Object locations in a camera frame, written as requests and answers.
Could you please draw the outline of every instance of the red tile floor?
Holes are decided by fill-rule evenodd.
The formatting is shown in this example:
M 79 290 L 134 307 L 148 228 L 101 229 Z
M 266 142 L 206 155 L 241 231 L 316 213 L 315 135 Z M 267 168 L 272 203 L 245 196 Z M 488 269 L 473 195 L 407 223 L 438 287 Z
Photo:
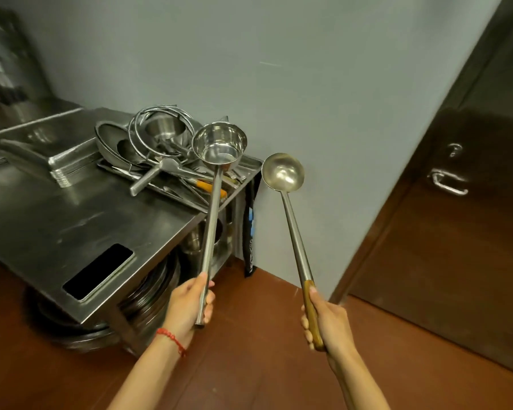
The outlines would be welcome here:
M 299 327 L 300 289 L 232 260 L 216 277 L 211 324 L 198 332 L 159 409 L 344 409 L 325 356 Z M 0 409 L 104 409 L 135 359 L 120 347 L 77 354 L 34 334 L 23 284 L 0 266 Z M 513 373 L 356 298 L 360 350 L 392 409 L 513 409 Z

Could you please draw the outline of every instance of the red bracelet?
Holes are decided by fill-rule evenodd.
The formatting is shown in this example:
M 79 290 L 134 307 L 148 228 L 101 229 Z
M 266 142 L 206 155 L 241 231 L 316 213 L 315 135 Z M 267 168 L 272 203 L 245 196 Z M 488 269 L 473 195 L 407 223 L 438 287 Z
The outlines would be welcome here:
M 171 341 L 173 341 L 178 347 L 179 347 L 179 354 L 181 357 L 186 356 L 186 349 L 182 346 L 182 344 L 178 341 L 177 338 L 175 338 L 175 335 L 171 334 L 168 330 L 165 328 L 159 328 L 156 331 L 156 334 L 165 335 L 166 337 L 170 338 Z

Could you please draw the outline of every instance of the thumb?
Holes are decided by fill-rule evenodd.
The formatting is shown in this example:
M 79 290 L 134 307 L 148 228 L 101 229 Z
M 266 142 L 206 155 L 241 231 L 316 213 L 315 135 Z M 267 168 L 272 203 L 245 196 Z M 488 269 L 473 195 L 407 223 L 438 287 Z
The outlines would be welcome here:
M 318 314 L 321 314 L 328 309 L 326 300 L 322 298 L 315 286 L 310 287 L 310 299 L 312 300 Z
M 201 292 L 205 288 L 205 284 L 207 283 L 207 272 L 201 272 L 198 277 L 196 278 L 196 281 L 190 288 L 189 294 L 192 296 L 200 296 Z

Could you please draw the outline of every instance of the door handle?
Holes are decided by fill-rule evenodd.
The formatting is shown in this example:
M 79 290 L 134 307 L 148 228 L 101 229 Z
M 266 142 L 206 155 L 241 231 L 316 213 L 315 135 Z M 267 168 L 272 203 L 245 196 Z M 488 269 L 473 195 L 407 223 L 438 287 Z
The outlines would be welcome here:
M 443 191 L 446 191 L 447 193 L 453 194 L 455 196 L 465 196 L 469 192 L 469 190 L 466 188 L 459 190 L 458 188 L 447 186 L 441 182 L 445 177 L 449 177 L 457 181 L 465 181 L 465 179 L 459 177 L 456 174 L 452 174 L 442 169 L 433 168 L 429 173 L 429 177 L 431 177 L 431 180 L 435 186 Z

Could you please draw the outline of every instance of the baking tray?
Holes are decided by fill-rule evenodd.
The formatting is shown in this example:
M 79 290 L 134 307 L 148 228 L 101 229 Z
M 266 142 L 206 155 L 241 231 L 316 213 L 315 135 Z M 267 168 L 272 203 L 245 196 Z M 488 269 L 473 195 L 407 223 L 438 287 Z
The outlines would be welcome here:
M 120 177 L 131 180 L 131 182 L 136 181 L 142 175 L 144 175 L 144 172 L 130 172 L 121 168 L 116 168 L 104 158 L 97 162 L 97 166 L 112 174 L 116 174 Z M 223 182 L 223 188 L 227 192 L 227 197 L 221 200 L 219 210 L 225 208 L 239 194 L 239 192 L 245 188 L 245 186 L 260 172 L 261 166 L 262 161 L 260 159 L 249 157 L 247 155 L 243 155 L 241 157 L 239 160 L 239 165 L 236 167 L 236 171 L 243 174 L 246 178 L 237 188 L 227 187 L 227 185 Z M 197 191 L 199 195 L 198 197 L 194 191 L 191 191 L 189 188 L 187 188 L 181 182 L 181 180 L 174 175 L 161 172 L 146 187 L 158 194 L 178 201 L 185 206 L 192 207 L 202 213 L 207 213 L 211 195 L 206 192 Z

